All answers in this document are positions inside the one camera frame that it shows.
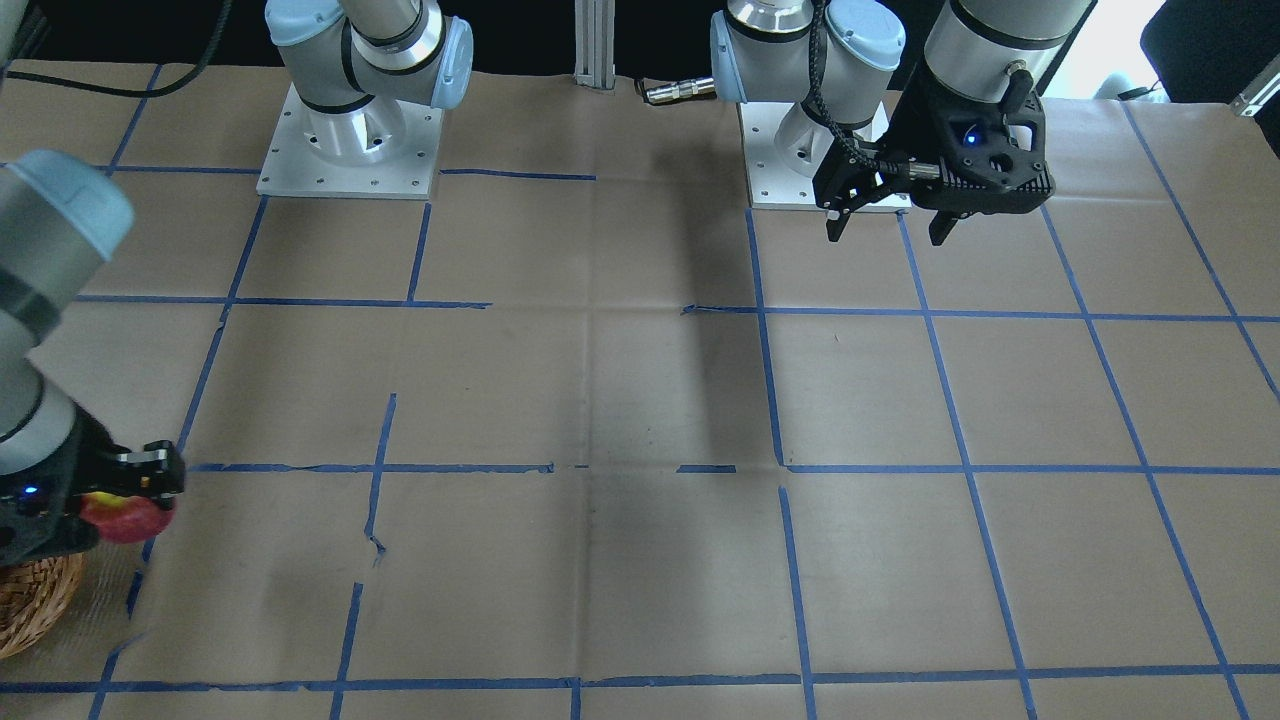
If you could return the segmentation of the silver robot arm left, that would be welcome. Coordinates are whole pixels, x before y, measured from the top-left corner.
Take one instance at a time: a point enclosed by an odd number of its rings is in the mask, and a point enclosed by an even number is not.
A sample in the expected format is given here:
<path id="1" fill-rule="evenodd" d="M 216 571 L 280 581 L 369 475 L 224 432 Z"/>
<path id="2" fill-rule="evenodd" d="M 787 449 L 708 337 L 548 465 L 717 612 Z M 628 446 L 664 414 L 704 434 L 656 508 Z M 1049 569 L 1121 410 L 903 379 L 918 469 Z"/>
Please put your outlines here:
<path id="1" fill-rule="evenodd" d="M 829 138 L 810 152 L 812 196 L 831 242 L 867 205 L 904 193 L 932 210 L 942 245 L 974 215 L 1023 215 L 1056 191 L 1042 74 L 1087 1 L 946 1 L 874 140 L 873 120 L 908 46 L 878 1 L 727 1 L 710 18 L 710 70 L 728 102 L 787 102 Z"/>

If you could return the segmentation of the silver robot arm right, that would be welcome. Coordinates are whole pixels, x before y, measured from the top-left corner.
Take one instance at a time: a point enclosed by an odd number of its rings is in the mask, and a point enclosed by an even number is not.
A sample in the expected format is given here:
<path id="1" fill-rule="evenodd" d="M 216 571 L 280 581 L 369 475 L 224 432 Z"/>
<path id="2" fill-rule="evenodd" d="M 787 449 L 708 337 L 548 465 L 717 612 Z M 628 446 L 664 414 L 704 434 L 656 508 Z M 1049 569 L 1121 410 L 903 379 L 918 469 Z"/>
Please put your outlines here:
<path id="1" fill-rule="evenodd" d="M 292 85 L 259 192 L 425 199 L 434 126 L 472 73 L 468 22 L 435 1 L 270 1 L 265 20 Z M 68 154 L 3 168 L 4 566 L 148 541 L 184 491 L 173 442 L 115 443 L 28 359 L 133 220 L 122 190 Z"/>

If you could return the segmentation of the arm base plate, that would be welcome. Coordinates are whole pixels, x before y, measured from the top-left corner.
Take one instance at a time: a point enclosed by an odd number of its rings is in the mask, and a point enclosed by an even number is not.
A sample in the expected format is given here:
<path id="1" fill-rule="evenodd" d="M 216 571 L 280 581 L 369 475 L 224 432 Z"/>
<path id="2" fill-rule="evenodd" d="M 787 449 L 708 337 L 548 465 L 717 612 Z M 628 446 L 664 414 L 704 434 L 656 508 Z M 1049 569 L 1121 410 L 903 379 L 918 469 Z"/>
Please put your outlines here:
<path id="1" fill-rule="evenodd" d="M 289 88 L 256 190 L 270 197 L 426 201 L 444 118 L 439 108 L 385 97 L 325 114 Z"/>
<path id="2" fill-rule="evenodd" d="M 813 178 L 833 136 L 797 102 L 739 105 L 750 206 L 818 211 Z"/>

